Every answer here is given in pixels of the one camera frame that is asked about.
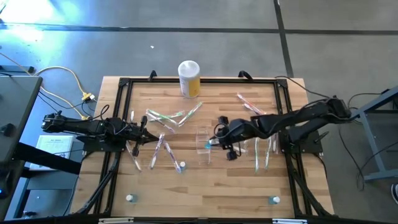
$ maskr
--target gray floor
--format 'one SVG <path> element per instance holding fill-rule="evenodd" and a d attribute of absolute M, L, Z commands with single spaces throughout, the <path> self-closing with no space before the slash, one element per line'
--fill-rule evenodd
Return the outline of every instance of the gray floor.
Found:
<path fill-rule="evenodd" d="M 117 4 L 111 0 L 53 0 L 54 8 L 51 4 L 44 4 L 33 11 L 20 9 L 20 1 L 11 1 L 5 8 L 1 15 L 4 22 L 115 27 L 277 28 L 271 0 L 123 0 Z M 280 5 L 286 29 L 397 29 L 396 1 L 280 0 Z M 381 92 L 398 83 L 396 35 L 289 34 L 286 38 L 294 77 L 304 78 L 311 90 L 348 100 L 353 94 Z M 1 52 L 21 64 L 37 68 L 61 65 L 72 69 L 78 74 L 83 88 L 95 95 L 98 95 L 103 76 L 149 75 L 151 70 L 156 70 L 160 76 L 176 75 L 178 64 L 187 59 L 197 61 L 205 76 L 235 77 L 240 70 L 246 70 L 255 77 L 286 75 L 279 34 L 18 29 L 0 30 L 0 45 Z M 0 64 L 10 62 L 0 58 Z M 80 92 L 70 74 L 54 71 L 43 74 L 43 77 L 49 90 L 73 103 L 80 102 Z M 371 98 L 361 96 L 352 104 L 361 106 Z M 42 134 L 41 119 L 51 112 L 51 108 L 37 100 L 21 141 L 35 145 Z M 78 117 L 73 110 L 65 111 L 65 114 Z M 362 127 L 346 124 L 341 128 L 349 149 L 358 163 L 363 164 L 371 150 Z M 337 127 L 330 124 L 322 130 L 330 131 L 322 144 L 336 214 L 346 218 L 397 222 L 398 205 L 389 192 L 389 184 L 395 180 L 366 184 L 365 191 L 359 192 L 355 182 L 356 168 L 341 144 Z M 370 164 L 365 171 L 374 169 L 375 165 Z M 63 208 L 54 213 L 59 214 Z M 41 215 L 47 216 L 47 213 L 42 212 Z"/>

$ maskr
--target wooden tabletop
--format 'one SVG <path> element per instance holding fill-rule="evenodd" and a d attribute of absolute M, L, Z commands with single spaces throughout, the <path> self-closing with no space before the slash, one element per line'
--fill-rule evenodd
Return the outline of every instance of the wooden tabletop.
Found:
<path fill-rule="evenodd" d="M 104 77 L 98 97 L 96 115 L 104 105 L 110 109 L 104 117 L 111 117 L 120 77 Z M 297 82 L 304 85 L 302 79 Z M 294 110 L 308 103 L 306 92 L 288 81 L 290 99 Z M 178 83 L 135 83 L 129 107 L 134 110 L 135 122 L 140 122 L 146 109 L 161 114 L 190 111 L 198 102 L 203 106 L 172 134 L 158 123 L 147 124 L 152 134 L 165 133 L 175 157 L 185 161 L 187 169 L 178 174 L 167 151 L 162 148 L 153 170 L 148 169 L 156 142 L 140 147 L 140 173 L 126 151 L 122 153 L 116 182 L 112 216 L 129 217 L 240 217 L 240 218 L 288 218 L 293 217 L 292 199 L 284 156 L 271 154 L 268 170 L 264 169 L 267 141 L 260 140 L 260 170 L 254 172 L 254 150 L 235 161 L 226 160 L 226 151 L 216 147 L 211 151 L 211 164 L 199 164 L 196 147 L 198 127 L 205 127 L 210 136 L 218 123 L 219 116 L 229 120 L 249 119 L 253 115 L 242 106 L 236 97 L 240 92 L 267 113 L 277 113 L 274 87 L 267 84 L 202 83 L 200 96 L 187 99 L 181 96 Z M 124 99 L 119 114 L 124 108 Z M 72 203 L 72 212 L 77 211 L 88 200 L 98 185 L 104 154 L 96 152 L 83 161 Z M 325 171 L 321 162 L 313 155 L 304 154 L 303 164 L 307 184 L 314 196 L 333 213 Z M 136 194 L 137 203 L 126 201 L 127 194 Z M 103 206 L 106 203 L 108 187 L 105 189 Z M 279 196 L 278 205 L 269 205 L 269 196 Z M 302 194 L 298 190 L 300 207 L 303 209 Z"/>

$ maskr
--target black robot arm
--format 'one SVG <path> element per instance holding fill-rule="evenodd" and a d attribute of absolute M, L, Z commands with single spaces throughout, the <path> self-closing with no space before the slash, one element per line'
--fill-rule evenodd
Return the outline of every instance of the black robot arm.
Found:
<path fill-rule="evenodd" d="M 228 159 L 236 159 L 233 143 L 241 142 L 251 138 L 266 139 L 274 133 L 305 121 L 301 126 L 290 127 L 288 131 L 290 142 L 297 142 L 329 123 L 346 123 L 351 112 L 343 100 L 329 98 L 314 101 L 303 108 L 286 114 L 266 114 L 252 116 L 250 121 L 245 119 L 234 119 L 230 123 L 227 117 L 219 117 L 219 124 L 215 127 L 215 135 L 210 139 L 212 146 L 221 146 L 229 149 Z"/>
<path fill-rule="evenodd" d="M 135 141 L 133 156 L 138 156 L 138 146 L 159 138 L 145 128 L 147 117 L 143 116 L 141 126 L 127 123 L 120 118 L 80 120 L 67 118 L 58 113 L 44 116 L 42 129 L 47 133 L 69 132 L 79 134 L 77 139 L 85 143 L 86 151 L 121 151 L 126 141 Z"/>

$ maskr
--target white bottle cap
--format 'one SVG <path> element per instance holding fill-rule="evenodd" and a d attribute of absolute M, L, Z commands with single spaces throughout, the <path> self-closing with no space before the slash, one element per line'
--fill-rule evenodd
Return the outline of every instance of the white bottle cap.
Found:
<path fill-rule="evenodd" d="M 178 66 L 178 74 L 184 78 L 193 78 L 199 74 L 199 65 L 191 60 L 183 61 Z"/>
<path fill-rule="evenodd" d="M 130 202 L 132 200 L 132 195 L 127 195 L 126 200 Z"/>
<path fill-rule="evenodd" d="M 272 200 L 273 200 L 275 203 L 279 203 L 279 202 L 280 202 L 280 198 L 279 198 L 278 196 L 275 196 Z"/>

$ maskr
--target black metal frame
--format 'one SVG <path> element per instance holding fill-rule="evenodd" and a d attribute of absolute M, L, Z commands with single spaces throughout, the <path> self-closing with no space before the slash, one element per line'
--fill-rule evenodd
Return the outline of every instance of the black metal frame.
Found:
<path fill-rule="evenodd" d="M 122 92 L 123 88 L 127 87 L 127 95 L 126 95 L 126 100 L 124 103 L 124 108 L 123 108 L 123 119 L 127 119 L 127 114 L 129 110 L 129 103 L 131 99 L 131 93 L 132 93 L 132 86 L 134 83 L 178 83 L 179 79 L 178 78 L 155 78 L 157 76 L 155 71 L 152 71 L 151 75 L 149 78 L 120 78 L 119 80 L 119 86 L 118 86 L 118 92 L 116 94 L 116 100 L 115 100 L 115 107 L 113 111 L 113 116 L 118 115 L 118 111 L 120 109 L 120 104 L 121 104 L 121 97 L 122 97 Z M 290 102 L 290 96 L 289 96 L 289 91 L 288 91 L 288 86 L 287 86 L 287 81 L 283 79 L 253 79 L 250 77 L 248 73 L 245 71 L 240 71 L 238 77 L 246 77 L 244 79 L 237 79 L 237 78 L 201 78 L 200 82 L 201 83 L 263 83 L 263 84 L 271 84 L 274 86 L 274 93 L 275 93 L 275 101 L 276 101 L 276 106 L 277 106 L 277 111 L 278 114 L 283 114 L 283 107 L 282 107 L 282 101 L 280 98 L 280 87 L 283 90 L 284 93 L 284 98 L 286 102 L 286 107 L 287 111 L 292 111 L 292 105 Z M 104 179 L 105 177 L 105 170 L 109 166 L 109 158 L 110 158 L 110 152 L 105 152 L 105 157 L 103 161 L 103 168 L 101 171 L 101 176 L 100 176 L 100 182 Z M 307 183 L 305 181 L 305 174 L 304 174 L 304 169 L 303 169 L 303 162 L 302 162 L 302 157 L 301 153 L 296 154 L 297 158 L 297 172 L 298 172 L 298 177 L 295 177 L 294 174 L 294 165 L 292 163 L 292 156 L 289 153 L 285 153 L 285 159 L 286 159 L 286 164 L 287 164 L 287 171 L 288 171 L 288 177 L 289 177 L 289 184 L 290 184 L 290 192 L 292 195 L 292 203 L 293 203 L 293 208 L 294 208 L 294 214 L 295 217 L 299 215 L 303 215 L 303 213 L 300 210 L 299 207 L 299 199 L 297 196 L 297 191 L 295 187 L 295 182 L 297 179 L 302 179 L 301 181 L 301 186 L 307 186 Z M 104 210 L 104 213 L 109 215 L 111 214 L 112 210 L 112 205 L 113 205 L 113 197 L 114 197 L 114 191 L 115 191 L 115 185 L 116 185 L 116 178 L 117 178 L 117 170 L 118 170 L 119 164 L 117 163 L 116 165 L 116 173 L 113 175 L 112 180 L 111 180 L 111 186 L 109 189 L 109 194 L 108 194 L 108 201 L 107 201 L 107 206 Z M 308 199 L 308 192 L 310 193 L 309 190 L 303 190 L 303 197 L 304 197 L 304 205 L 305 205 L 305 214 L 306 215 L 312 215 L 312 209 L 311 209 L 311 204 Z M 94 213 L 99 213 L 100 212 L 100 205 L 101 205 L 101 198 L 102 194 L 99 196 Z"/>

